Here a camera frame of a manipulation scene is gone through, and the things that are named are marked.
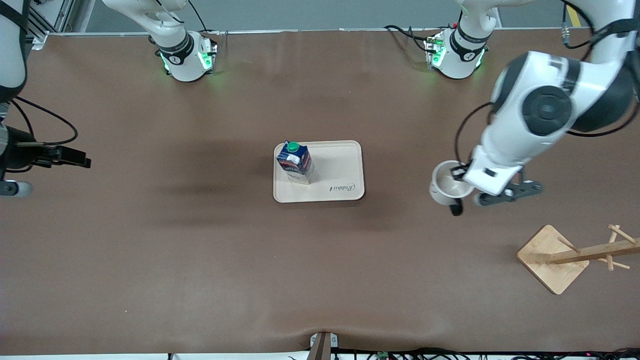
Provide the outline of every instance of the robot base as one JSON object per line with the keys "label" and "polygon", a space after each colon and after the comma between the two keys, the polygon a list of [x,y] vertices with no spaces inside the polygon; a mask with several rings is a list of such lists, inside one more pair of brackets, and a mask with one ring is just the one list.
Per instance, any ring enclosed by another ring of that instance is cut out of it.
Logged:
{"label": "robot base", "polygon": [[451,49],[449,38],[452,31],[452,29],[446,29],[424,41],[425,49],[435,51],[435,54],[426,53],[427,64],[430,70],[437,69],[448,78],[464,79],[480,66],[486,50],[482,50],[477,60],[462,61],[460,56]]}
{"label": "robot base", "polygon": [[187,83],[196,81],[204,75],[213,74],[218,53],[218,45],[210,38],[203,37],[196,31],[188,31],[188,33],[193,38],[195,46],[182,65],[172,64],[161,55],[167,75]]}

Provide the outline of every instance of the cable connector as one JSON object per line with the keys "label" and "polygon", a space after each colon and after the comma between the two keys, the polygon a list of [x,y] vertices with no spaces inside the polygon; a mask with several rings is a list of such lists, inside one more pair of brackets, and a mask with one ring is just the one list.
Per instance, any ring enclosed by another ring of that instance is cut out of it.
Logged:
{"label": "cable connector", "polygon": [[562,43],[564,45],[569,45],[569,26],[567,25],[567,22],[564,21],[562,23]]}

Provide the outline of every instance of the wooden peg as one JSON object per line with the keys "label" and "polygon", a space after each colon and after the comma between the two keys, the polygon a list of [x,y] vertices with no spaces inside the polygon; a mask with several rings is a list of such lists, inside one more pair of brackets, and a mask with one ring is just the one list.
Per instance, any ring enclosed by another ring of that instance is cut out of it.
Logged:
{"label": "wooden peg", "polygon": [[[620,225],[614,225],[614,226],[616,227],[616,229],[620,228]],[[611,236],[609,237],[609,243],[612,243],[612,242],[616,241],[616,236],[617,235],[618,234],[615,231],[611,231]]]}
{"label": "wooden peg", "polygon": [[[607,262],[607,260],[606,260],[606,259],[602,259],[602,258],[600,258],[600,259],[596,259],[596,260],[597,260],[597,261],[599,261],[599,262],[601,262],[601,263],[606,263],[606,262]],[[626,269],[626,270],[631,269],[631,266],[624,265],[624,264],[621,264],[621,263],[617,263],[617,262],[615,262],[615,261],[613,262],[613,266],[617,266],[617,267],[619,267],[619,268],[623,268],[623,269]]]}
{"label": "wooden peg", "polygon": [[624,231],[618,229],[617,227],[615,227],[613,225],[609,225],[609,229],[611,229],[612,231],[618,233],[618,235],[622,236],[625,240],[629,241],[630,243],[632,243],[634,245],[638,243],[636,241],[636,239],[632,238],[627,233],[625,233]]}
{"label": "wooden peg", "polygon": [[572,249],[573,251],[577,252],[578,254],[580,254],[580,250],[573,246],[572,243],[569,242],[569,240],[563,238],[562,236],[558,236],[558,241],[560,241],[561,243],[565,244],[569,249]]}
{"label": "wooden peg", "polygon": [[607,255],[607,268],[609,271],[613,271],[613,256]]}

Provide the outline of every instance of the table surface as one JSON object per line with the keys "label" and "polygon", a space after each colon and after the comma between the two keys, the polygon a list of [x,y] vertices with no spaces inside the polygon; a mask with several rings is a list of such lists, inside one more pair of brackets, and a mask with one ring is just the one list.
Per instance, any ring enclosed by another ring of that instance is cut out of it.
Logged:
{"label": "table surface", "polygon": [[[452,217],[428,183],[461,119],[510,59],[580,52],[558,30],[496,31],[455,81],[396,36],[233,35],[196,83],[165,76],[145,37],[49,37],[23,96],[78,127],[93,168],[34,169],[15,177],[33,196],[0,200],[0,352],[290,351],[316,331],[389,350],[640,345],[640,257],[593,263],[557,296],[515,256],[546,224],[579,247],[608,224],[640,236],[640,125],[567,136],[527,167],[542,196]],[[39,140],[68,136],[28,111]],[[7,124],[22,126],[16,111]],[[483,127],[484,113],[462,153]],[[275,202],[287,139],[360,142],[364,198]]]}

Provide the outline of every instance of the white mug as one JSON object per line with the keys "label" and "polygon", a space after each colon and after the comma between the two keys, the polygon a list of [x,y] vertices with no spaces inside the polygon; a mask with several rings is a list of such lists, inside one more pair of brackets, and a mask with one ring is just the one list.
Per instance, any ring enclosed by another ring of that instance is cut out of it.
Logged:
{"label": "white mug", "polygon": [[463,182],[456,181],[451,175],[451,169],[460,166],[455,160],[447,160],[438,164],[433,169],[429,193],[433,200],[440,205],[451,206],[459,204],[458,199],[471,194],[474,187]]}

